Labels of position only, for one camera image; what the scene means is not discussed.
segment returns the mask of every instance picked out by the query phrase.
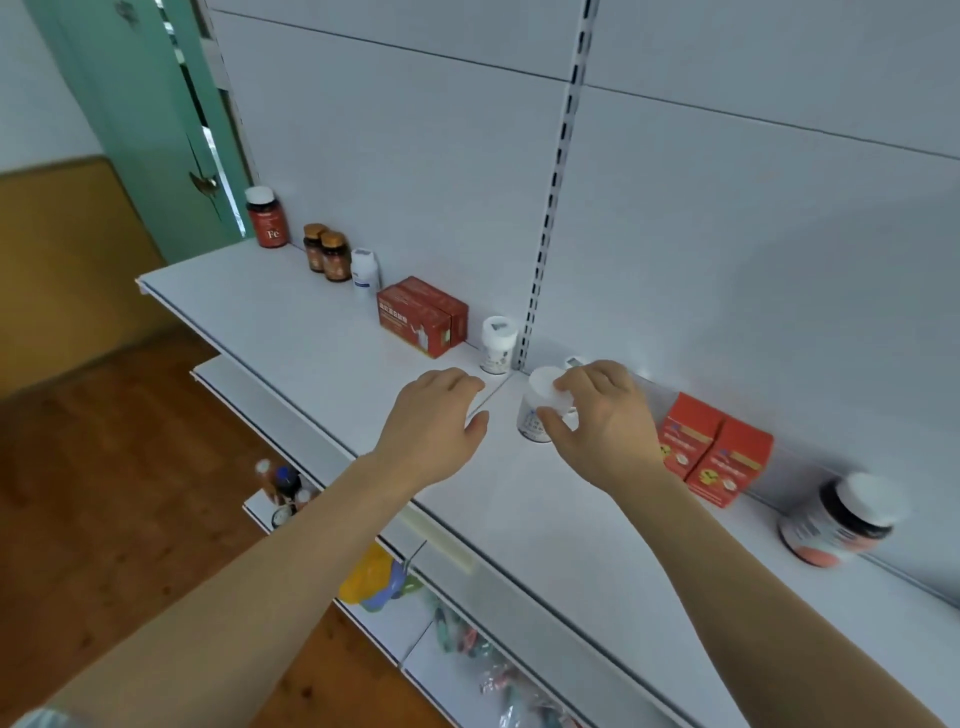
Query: hand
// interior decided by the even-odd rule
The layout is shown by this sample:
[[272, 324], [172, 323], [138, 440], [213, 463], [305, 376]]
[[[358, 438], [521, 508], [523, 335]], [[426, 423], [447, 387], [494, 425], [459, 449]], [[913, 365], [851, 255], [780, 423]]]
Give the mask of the hand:
[[584, 480], [615, 497], [652, 468], [666, 473], [647, 401], [622, 364], [574, 367], [554, 386], [573, 395], [580, 426], [571, 430], [550, 407], [537, 414], [557, 452]]
[[482, 379], [455, 368], [426, 372], [410, 382], [396, 397], [372, 459], [412, 494], [451, 477], [487, 434], [486, 411], [464, 427], [470, 403], [483, 388]]

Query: yellow item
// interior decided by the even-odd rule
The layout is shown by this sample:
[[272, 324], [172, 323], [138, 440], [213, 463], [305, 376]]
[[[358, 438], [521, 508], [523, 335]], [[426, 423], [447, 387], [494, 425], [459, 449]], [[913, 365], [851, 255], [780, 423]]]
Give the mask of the yellow item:
[[393, 563], [394, 557], [383, 550], [380, 544], [370, 544], [347, 581], [340, 585], [337, 596], [346, 604], [359, 604], [382, 592], [390, 584]]

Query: red product box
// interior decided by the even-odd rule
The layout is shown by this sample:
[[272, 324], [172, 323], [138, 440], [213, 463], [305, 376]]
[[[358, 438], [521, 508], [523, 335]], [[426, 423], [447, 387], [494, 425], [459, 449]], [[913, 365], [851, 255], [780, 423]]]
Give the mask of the red product box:
[[686, 484], [701, 498], [726, 508], [763, 473], [773, 447], [769, 432], [728, 417]]
[[466, 303], [453, 298], [453, 296], [444, 293], [439, 288], [434, 288], [416, 276], [403, 279], [397, 285], [410, 291], [410, 293], [416, 296], [421, 302], [432, 305], [434, 308], [439, 308], [443, 313], [449, 314], [451, 347], [467, 341], [467, 315], [470, 309]]
[[719, 409], [681, 392], [657, 431], [666, 469], [687, 477], [713, 444], [723, 417]]
[[392, 285], [376, 294], [380, 325], [436, 359], [450, 348], [450, 317], [405, 288]]

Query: wooden floor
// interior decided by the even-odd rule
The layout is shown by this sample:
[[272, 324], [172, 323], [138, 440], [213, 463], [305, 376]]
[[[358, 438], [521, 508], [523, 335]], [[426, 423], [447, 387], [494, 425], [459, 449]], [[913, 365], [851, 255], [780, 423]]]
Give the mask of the wooden floor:
[[[243, 552], [270, 449], [185, 330], [0, 403], [0, 725]], [[447, 726], [331, 607], [257, 726]]]

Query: pill bottle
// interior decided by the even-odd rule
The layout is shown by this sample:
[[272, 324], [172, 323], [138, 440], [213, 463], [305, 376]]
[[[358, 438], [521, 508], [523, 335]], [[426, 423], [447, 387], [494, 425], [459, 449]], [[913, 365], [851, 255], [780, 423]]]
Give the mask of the pill bottle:
[[261, 248], [281, 248], [290, 242], [290, 229], [283, 207], [270, 187], [248, 187], [247, 212]]
[[303, 226], [303, 249], [306, 251], [306, 262], [314, 273], [324, 271], [324, 246], [320, 236], [328, 230], [326, 225], [308, 223]]
[[353, 290], [362, 299], [375, 299], [380, 291], [380, 266], [376, 255], [366, 248], [357, 248], [350, 254]]
[[787, 547], [808, 564], [835, 567], [879, 544], [909, 513], [899, 485], [854, 473], [820, 488], [783, 516], [778, 528]]
[[267, 458], [264, 458], [263, 460], [257, 460], [256, 465], [253, 466], [253, 469], [256, 470], [256, 474], [260, 476], [260, 480], [263, 484], [263, 492], [267, 494], [270, 502], [273, 505], [283, 505], [283, 503], [286, 501], [276, 490], [276, 486], [274, 485], [276, 466]]
[[528, 440], [535, 443], [550, 442], [550, 436], [537, 416], [538, 407], [552, 407], [561, 416], [573, 409], [573, 395], [553, 386], [554, 380], [563, 374], [564, 370], [560, 367], [538, 367], [527, 379], [520, 411], [516, 415], [516, 429]]
[[350, 250], [342, 232], [327, 231], [320, 236], [324, 248], [324, 274], [327, 280], [350, 280]]
[[480, 335], [483, 343], [480, 369], [489, 375], [507, 374], [514, 358], [516, 335], [516, 324], [506, 316], [491, 316], [485, 320]]

